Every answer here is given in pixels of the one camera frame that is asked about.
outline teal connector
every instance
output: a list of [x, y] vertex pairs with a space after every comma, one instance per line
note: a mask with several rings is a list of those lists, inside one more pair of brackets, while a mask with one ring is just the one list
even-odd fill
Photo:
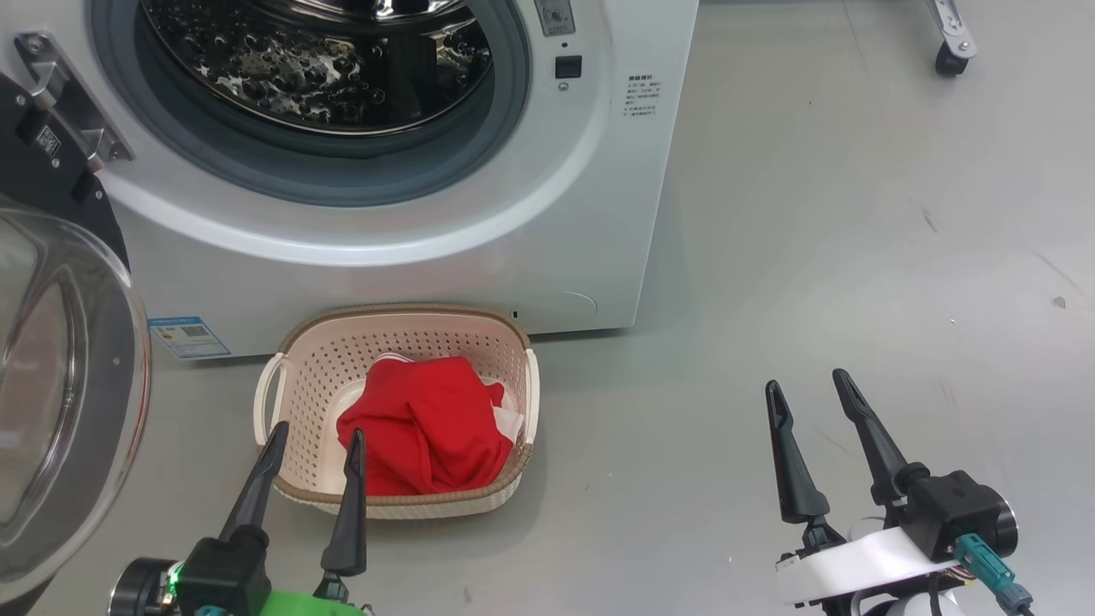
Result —
[[1017, 616], [1028, 611], [1034, 597], [1021, 584], [1015, 583], [1015, 572], [1004, 565], [1003, 559], [975, 534], [963, 535], [955, 542], [955, 560], [980, 580], [996, 603], [1008, 616]]

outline red cloth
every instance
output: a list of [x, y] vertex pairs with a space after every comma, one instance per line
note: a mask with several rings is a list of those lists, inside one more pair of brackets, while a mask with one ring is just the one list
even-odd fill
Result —
[[500, 384], [485, 386], [464, 358], [381, 359], [361, 398], [338, 418], [338, 441], [365, 431], [366, 491], [414, 496], [491, 485], [512, 443], [494, 420]]

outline white washing machine body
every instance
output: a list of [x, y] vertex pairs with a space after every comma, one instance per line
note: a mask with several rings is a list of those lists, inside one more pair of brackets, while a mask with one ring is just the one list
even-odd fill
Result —
[[[216, 337], [166, 341], [176, 355], [272, 353], [319, 312], [377, 302], [494, 307], [531, 334], [634, 323], [698, 0], [579, 0], [574, 32], [552, 36], [542, 0], [515, 0], [529, 50], [516, 127], [463, 178], [371, 207], [277, 198], [182, 156], [107, 78], [90, 3], [4, 3], [0, 70], [32, 86], [10, 42], [48, 33], [117, 128], [132, 160], [99, 175], [150, 323]], [[573, 56], [580, 77], [557, 78]]]

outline screw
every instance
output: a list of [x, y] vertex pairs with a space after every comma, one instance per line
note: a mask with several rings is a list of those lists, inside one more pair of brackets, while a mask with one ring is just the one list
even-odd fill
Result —
[[46, 50], [46, 42], [37, 34], [32, 34], [26, 37], [26, 48], [32, 54], [41, 54]]

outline white basket handle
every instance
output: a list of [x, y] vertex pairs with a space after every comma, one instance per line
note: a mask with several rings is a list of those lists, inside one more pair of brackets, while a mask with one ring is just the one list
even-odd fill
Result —
[[[263, 369], [263, 374], [258, 377], [258, 385], [255, 387], [254, 407], [255, 443], [258, 445], [266, 444], [270, 427], [277, 423], [278, 416], [281, 414], [281, 397], [285, 395], [285, 377], [288, 373], [288, 364], [289, 359], [285, 357], [285, 353], [276, 353], [270, 358], [269, 362], [266, 362], [266, 368]], [[266, 395], [269, 393], [274, 371], [278, 371], [277, 395], [274, 397], [274, 412], [270, 421], [266, 423]]]
[[531, 349], [525, 355], [529, 360], [529, 365], [525, 369], [528, 381], [525, 388], [525, 408], [528, 409], [528, 417], [525, 418], [525, 444], [531, 445], [537, 439], [537, 427], [540, 425], [540, 363]]

